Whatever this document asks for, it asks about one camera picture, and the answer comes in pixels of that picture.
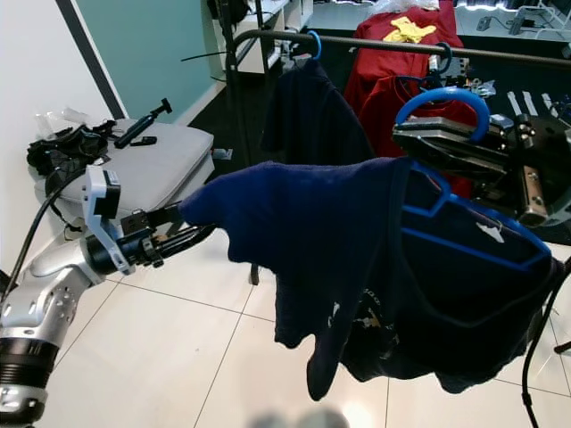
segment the gray stool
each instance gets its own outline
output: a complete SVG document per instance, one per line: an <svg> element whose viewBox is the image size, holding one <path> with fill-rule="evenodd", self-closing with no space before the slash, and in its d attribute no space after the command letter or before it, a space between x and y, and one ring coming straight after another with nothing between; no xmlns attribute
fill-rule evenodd
<svg viewBox="0 0 571 428"><path fill-rule="evenodd" d="M115 129L127 130L135 122L120 119ZM135 141L143 136L156 136L157 144L119 150L109 143L107 155L111 160L103 168L115 171L121 184L117 218L136 209L156 210L182 200L201 187L214 170L211 134L155 122ZM57 205L72 216L82 218L81 187L84 184L83 177L73 181L62 192ZM38 181L36 189L45 197L45 180Z"/></svg>

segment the white wall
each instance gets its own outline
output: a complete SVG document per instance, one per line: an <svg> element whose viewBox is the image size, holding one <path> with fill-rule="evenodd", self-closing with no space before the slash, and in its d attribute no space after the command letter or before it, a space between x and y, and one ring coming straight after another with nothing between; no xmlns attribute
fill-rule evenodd
<svg viewBox="0 0 571 428"><path fill-rule="evenodd" d="M35 113L70 106L110 118L54 0L0 0L0 268L10 272L41 200L26 162ZM45 217L30 254L62 231Z"/></svg>

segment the dark floor mat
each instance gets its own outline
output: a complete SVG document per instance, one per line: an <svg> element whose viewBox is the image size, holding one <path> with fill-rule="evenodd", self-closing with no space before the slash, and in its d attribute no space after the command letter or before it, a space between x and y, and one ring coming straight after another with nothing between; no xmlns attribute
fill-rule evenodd
<svg viewBox="0 0 571 428"><path fill-rule="evenodd" d="M321 35L351 37L352 31L319 29ZM514 54L531 54L552 58L561 57L564 43L544 42L536 40L519 40L497 37L460 37L466 48L509 52ZM313 43L301 44L300 51L314 53ZM324 45L321 54L321 65L331 81L343 92L351 74L354 51L342 45ZM538 112L547 111L541 94L551 95L557 100L563 94L571 94L571 79L568 72L546 69L536 66L525 66L520 63L504 62L477 58L471 61L474 76L486 80L495 80L498 95L488 99L492 112L502 112L513 116L511 104L506 93L513 91L519 105L525 111L522 91L530 92ZM261 133L265 122L265 112L271 92L281 74L279 65L272 68L267 80L262 75L242 74L241 90L244 98L248 140L252 154L252 163L272 160L272 157L260 150ZM233 148L232 160L216 160L216 170L212 177L244 168L244 149L236 128L236 115L228 105L228 93L224 89L216 98L192 121L189 126L203 129L214 135L217 148ZM544 241L571 245L571 224L555 227L540 227L534 230Z"/></svg>

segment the black wall stripe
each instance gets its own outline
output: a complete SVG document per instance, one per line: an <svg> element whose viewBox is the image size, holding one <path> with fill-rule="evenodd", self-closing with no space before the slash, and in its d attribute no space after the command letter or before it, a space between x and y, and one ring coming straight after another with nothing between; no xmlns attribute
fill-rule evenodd
<svg viewBox="0 0 571 428"><path fill-rule="evenodd" d="M68 29L70 29L71 35L81 52L81 56L83 56L83 60L86 62L95 80L95 84L99 88L107 107L109 107L111 111L111 115L114 119L123 119L125 115L121 110L119 101L112 91L109 80L107 80L107 77L103 73L101 64L95 56L95 52L89 43L86 32L83 30L83 27L81 27L81 21L73 8L73 4L71 4L71 0L55 0L55 2L62 12Z"/></svg>

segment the red t-shirt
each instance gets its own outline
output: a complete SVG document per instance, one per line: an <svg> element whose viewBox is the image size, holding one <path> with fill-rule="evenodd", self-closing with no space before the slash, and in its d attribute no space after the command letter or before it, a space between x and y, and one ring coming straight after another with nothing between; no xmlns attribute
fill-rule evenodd
<svg viewBox="0 0 571 428"><path fill-rule="evenodd" d="M436 31L423 37L423 45L446 42L452 47L463 47L456 35L456 19L451 1L441 1L440 11L425 11L412 7L403 13L379 13L362 22L353 35L355 38L383 40L395 27L391 21L408 17L419 27L436 26ZM414 76L423 78L428 73L428 58L425 53L378 51L361 48L352 68L344 97L359 116L360 109L375 87L379 78L388 76Z"/></svg>
<svg viewBox="0 0 571 428"><path fill-rule="evenodd" d="M393 126L401 107L417 93L410 93L397 77L380 78L360 111L359 121L378 157L396 158L406 153L393 141ZM425 104L414 110L420 118L442 117L475 127L476 112L461 101ZM471 184L465 178L449 177L455 194L469 197Z"/></svg>

